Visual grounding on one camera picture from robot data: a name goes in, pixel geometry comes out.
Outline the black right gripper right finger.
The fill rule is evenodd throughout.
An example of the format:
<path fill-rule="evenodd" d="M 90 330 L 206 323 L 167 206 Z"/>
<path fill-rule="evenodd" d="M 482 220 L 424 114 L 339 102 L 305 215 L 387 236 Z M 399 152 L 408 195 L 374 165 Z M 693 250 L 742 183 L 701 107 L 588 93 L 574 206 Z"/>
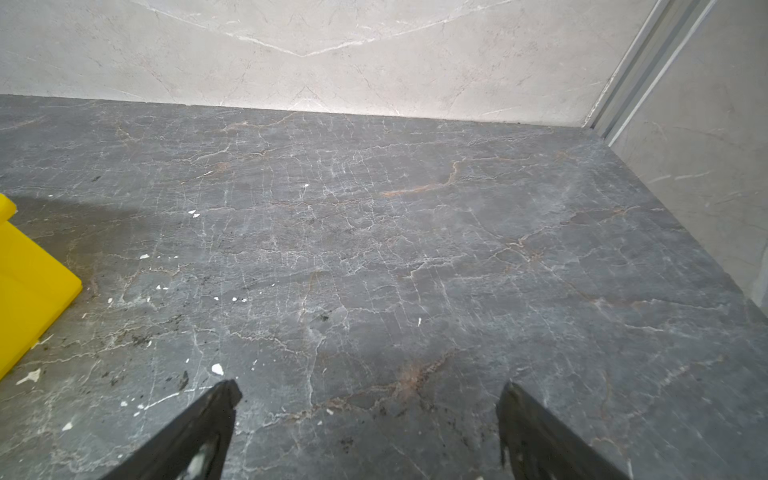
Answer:
<path fill-rule="evenodd" d="M 500 462 L 516 479 L 625 479 L 521 385 L 505 383 L 496 404 Z"/>

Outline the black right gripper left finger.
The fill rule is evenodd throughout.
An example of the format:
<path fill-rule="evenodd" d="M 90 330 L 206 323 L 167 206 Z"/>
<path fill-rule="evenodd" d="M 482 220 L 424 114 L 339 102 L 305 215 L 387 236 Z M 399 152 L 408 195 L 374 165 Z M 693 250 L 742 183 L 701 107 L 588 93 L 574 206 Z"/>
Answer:
<path fill-rule="evenodd" d="M 219 479 L 241 399 L 236 381 L 216 383 L 104 478 Z"/>

